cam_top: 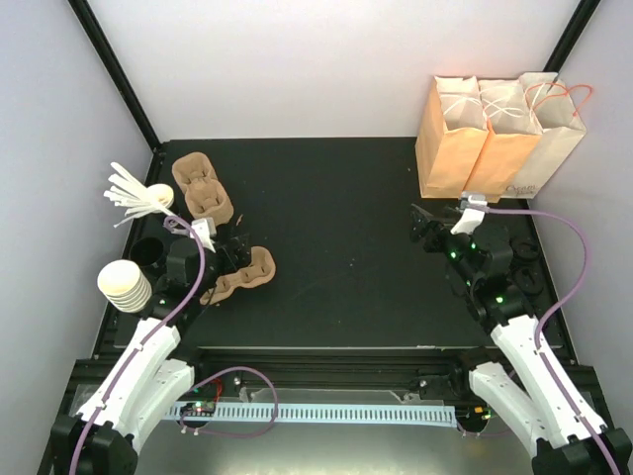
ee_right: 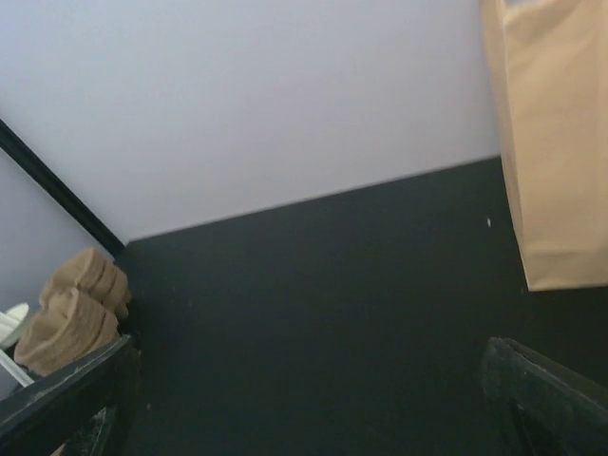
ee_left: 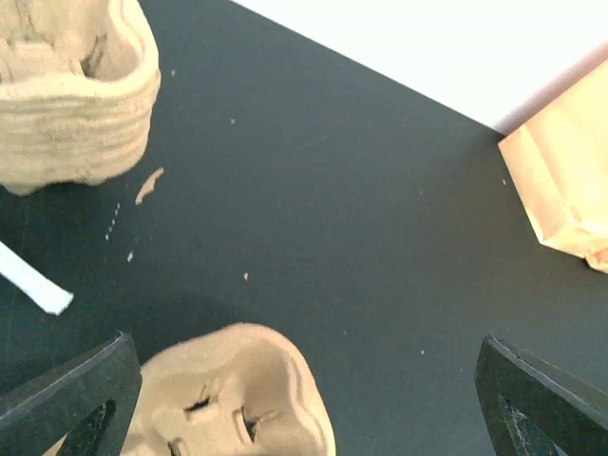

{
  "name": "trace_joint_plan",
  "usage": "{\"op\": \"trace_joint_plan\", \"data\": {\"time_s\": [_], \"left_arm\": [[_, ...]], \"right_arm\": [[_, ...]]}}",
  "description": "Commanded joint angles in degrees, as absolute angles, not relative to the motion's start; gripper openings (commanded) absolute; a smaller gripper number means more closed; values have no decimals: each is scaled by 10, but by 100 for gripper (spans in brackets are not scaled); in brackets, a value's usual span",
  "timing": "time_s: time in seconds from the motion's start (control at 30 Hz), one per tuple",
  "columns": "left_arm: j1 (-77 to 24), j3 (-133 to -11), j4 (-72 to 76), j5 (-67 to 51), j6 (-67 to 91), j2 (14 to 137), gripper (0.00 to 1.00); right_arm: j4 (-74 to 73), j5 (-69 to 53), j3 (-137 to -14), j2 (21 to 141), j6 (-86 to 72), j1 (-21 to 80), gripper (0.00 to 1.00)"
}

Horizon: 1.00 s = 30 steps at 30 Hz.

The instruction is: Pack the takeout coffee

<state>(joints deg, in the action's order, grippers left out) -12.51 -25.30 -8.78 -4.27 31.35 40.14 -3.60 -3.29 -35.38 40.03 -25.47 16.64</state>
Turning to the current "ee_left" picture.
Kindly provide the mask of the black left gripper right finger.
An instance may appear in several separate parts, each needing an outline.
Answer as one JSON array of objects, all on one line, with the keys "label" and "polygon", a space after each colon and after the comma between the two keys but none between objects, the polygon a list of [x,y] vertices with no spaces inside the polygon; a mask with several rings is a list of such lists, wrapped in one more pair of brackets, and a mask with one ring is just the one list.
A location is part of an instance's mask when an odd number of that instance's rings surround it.
[{"label": "black left gripper right finger", "polygon": [[475,386],[497,455],[605,455],[607,394],[491,335]]}]

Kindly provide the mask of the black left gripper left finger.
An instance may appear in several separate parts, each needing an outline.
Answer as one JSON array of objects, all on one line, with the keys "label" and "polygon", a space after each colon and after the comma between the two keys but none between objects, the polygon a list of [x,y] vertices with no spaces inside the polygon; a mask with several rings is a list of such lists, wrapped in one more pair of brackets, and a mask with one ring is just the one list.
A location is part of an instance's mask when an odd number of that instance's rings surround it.
[{"label": "black left gripper left finger", "polygon": [[90,351],[1,396],[1,453],[118,455],[142,386],[130,334]]}]

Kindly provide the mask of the brown pulp cup carrier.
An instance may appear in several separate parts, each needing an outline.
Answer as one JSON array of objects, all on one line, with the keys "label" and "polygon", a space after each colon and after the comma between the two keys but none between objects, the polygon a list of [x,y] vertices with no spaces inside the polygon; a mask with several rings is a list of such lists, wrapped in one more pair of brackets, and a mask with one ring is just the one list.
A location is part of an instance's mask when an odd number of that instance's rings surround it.
[{"label": "brown pulp cup carrier", "polygon": [[158,352],[123,455],[334,455],[313,373],[281,333],[237,323]]}]

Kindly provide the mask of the small brown paper bag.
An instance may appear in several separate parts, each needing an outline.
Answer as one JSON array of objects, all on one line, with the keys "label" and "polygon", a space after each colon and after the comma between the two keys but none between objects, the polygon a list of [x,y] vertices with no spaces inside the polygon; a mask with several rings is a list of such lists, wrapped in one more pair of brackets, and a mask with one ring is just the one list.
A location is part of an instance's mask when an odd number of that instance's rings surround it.
[{"label": "small brown paper bag", "polygon": [[607,65],[498,147],[539,244],[607,270]]}]

